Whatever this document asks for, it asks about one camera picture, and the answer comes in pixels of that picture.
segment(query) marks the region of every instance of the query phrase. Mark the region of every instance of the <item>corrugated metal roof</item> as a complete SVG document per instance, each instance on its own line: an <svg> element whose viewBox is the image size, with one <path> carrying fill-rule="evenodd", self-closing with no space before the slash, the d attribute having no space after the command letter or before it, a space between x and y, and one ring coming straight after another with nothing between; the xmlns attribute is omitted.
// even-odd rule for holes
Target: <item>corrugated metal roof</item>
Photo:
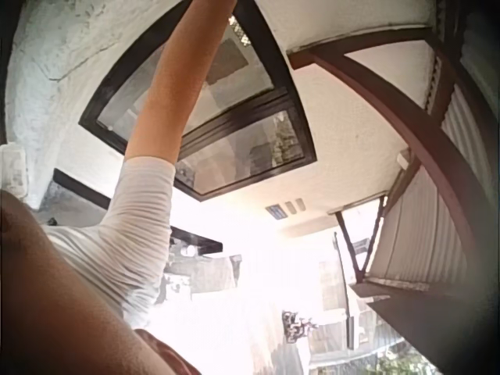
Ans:
<svg viewBox="0 0 500 375"><path fill-rule="evenodd" d="M494 202L495 191L484 143L470 107L458 86L455 86L442 127L470 164L490 202Z"/></svg>
<svg viewBox="0 0 500 375"><path fill-rule="evenodd" d="M498 118L500 48L491 25L478 12L467 20L461 61ZM442 128L470 164L490 202L495 202L495 185L484 143L458 86ZM466 259L455 224L434 183L421 168L384 218L369 276L453 284L463 280L465 274Z"/></svg>
<svg viewBox="0 0 500 375"><path fill-rule="evenodd" d="M454 283L466 260L448 208L422 168L384 218L370 277L413 283Z"/></svg>

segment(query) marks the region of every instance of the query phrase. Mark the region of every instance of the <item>building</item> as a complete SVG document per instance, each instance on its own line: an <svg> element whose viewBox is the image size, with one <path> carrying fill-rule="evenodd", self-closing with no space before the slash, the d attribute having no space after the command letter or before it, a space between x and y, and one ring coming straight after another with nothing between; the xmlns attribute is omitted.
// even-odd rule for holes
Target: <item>building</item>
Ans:
<svg viewBox="0 0 500 375"><path fill-rule="evenodd" d="M26 150L32 209L57 177L101 207L113 196L159 48L186 6L26 1L5 135ZM463 368L454 359L490 318L467 306L494 314L498 293L492 14L448 0L240 0L183 138L172 225L243 259L305 253L337 228L354 266L341 213L387 197L352 289L389 295L369 305L437 367Z"/></svg>

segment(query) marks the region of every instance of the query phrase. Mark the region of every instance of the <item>dark wooden rafter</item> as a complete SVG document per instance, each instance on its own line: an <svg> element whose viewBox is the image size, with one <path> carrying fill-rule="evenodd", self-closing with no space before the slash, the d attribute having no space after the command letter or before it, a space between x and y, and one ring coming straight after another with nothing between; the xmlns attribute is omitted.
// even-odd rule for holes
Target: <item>dark wooden rafter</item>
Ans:
<svg viewBox="0 0 500 375"><path fill-rule="evenodd" d="M385 205L383 216L386 216L391 211L401 196L405 193L406 189L419 171L421 165L422 163L417 157L414 156L410 161L408 168L401 171L400 176L396 179L395 183L391 187L391 190L389 191L389 194L387 195L387 204Z"/></svg>
<svg viewBox="0 0 500 375"><path fill-rule="evenodd" d="M362 265L362 269L361 269L361 274L362 274L363 278L365 277L366 269L368 268L368 263L370 262L370 258L372 256L373 246L375 245L375 239L377 238L378 228L380 226L380 219L382 218L382 213L384 212L384 200L385 200L384 196L380 197L380 199L379 199L377 218L375 219L375 224L373 225L373 233L372 233L372 237L370 239L370 243L368 244L368 252L366 253L365 262Z"/></svg>
<svg viewBox="0 0 500 375"><path fill-rule="evenodd" d="M460 63L466 18L472 9L468 1L443 0L445 2L445 41L442 42L436 34L426 34L425 39L441 62L441 71L437 83L434 103L430 115L440 124L445 120L445 114L452 100L455 85L460 87L467 104L473 114L480 131L481 139L486 148L495 191L498 190L498 121L491 111L485 97L469 72ZM387 215L394 204L401 198L421 166L418 158L414 158L401 179L397 179L389 194L384 215Z"/></svg>
<svg viewBox="0 0 500 375"><path fill-rule="evenodd" d="M328 45L311 48L310 59L335 75L372 105L400 134L437 186L474 264L476 250L495 248L494 213L467 161L440 123L394 85Z"/></svg>
<svg viewBox="0 0 500 375"><path fill-rule="evenodd" d="M422 41L430 32L432 32L432 30L429 27L375 31L373 33L353 35L351 37L343 37L342 39L328 41L321 44L321 46L345 55L346 53L390 43ZM314 48L314 46L288 55L291 67L294 70L314 63L312 56L309 54L311 48Z"/></svg>
<svg viewBox="0 0 500 375"><path fill-rule="evenodd" d="M345 226L345 221L344 221L344 217L342 216L342 211L336 212L335 217L337 218L338 225L340 226L340 228L342 230L342 234L344 235L344 239L345 239L345 244L347 245L349 255L351 256L352 268L354 269L356 283L362 283L363 282L363 274L361 273L361 270L359 269L358 261L356 260L356 253L354 251L354 246L352 245L351 237L349 236L349 232L347 230L347 227Z"/></svg>

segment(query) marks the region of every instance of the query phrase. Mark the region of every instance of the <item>window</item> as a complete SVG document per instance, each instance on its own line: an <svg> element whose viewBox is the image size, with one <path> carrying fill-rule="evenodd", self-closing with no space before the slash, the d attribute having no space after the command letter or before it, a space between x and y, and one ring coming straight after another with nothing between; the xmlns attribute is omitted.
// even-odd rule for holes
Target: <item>window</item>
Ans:
<svg viewBox="0 0 500 375"><path fill-rule="evenodd" d="M161 51L189 2L123 54L80 125L124 153ZM316 161L288 66L254 2L239 2L183 134L175 186L199 201Z"/></svg>

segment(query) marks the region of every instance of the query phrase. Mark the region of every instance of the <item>sleeve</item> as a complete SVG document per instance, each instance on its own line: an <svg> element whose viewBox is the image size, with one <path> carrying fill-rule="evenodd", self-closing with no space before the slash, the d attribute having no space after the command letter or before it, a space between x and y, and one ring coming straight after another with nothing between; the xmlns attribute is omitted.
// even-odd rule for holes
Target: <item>sleeve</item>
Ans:
<svg viewBox="0 0 500 375"><path fill-rule="evenodd" d="M161 278L170 245L174 177L175 167L162 159L137 157L123 164L98 232L130 282L151 285Z"/></svg>

